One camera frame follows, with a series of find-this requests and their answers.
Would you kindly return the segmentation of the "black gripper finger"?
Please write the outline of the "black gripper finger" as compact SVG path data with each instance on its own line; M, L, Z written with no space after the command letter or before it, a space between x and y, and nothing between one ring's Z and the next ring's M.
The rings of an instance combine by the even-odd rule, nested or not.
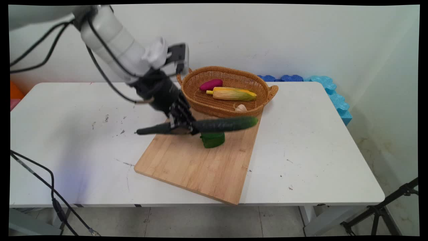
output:
M199 133L199 130L194 126L194 122L196 119L191 113L191 106L186 100L183 93L178 94L178 98L176 100L176 111L178 113L178 122L179 126L182 129L186 129L187 133L191 135L196 135Z
M187 135L188 134L188 120L185 108L179 103L173 103L170 106L169 112L170 130L171 135Z

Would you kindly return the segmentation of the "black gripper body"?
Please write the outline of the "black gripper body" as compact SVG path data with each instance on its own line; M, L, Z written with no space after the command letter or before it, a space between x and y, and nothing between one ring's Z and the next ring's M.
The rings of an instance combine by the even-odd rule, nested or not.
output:
M153 98L149 105L156 111L163 112L165 116L170 115L173 103L178 103L179 99L184 97L163 70L150 69L144 77L130 84L130 87L133 87L137 95L144 100Z

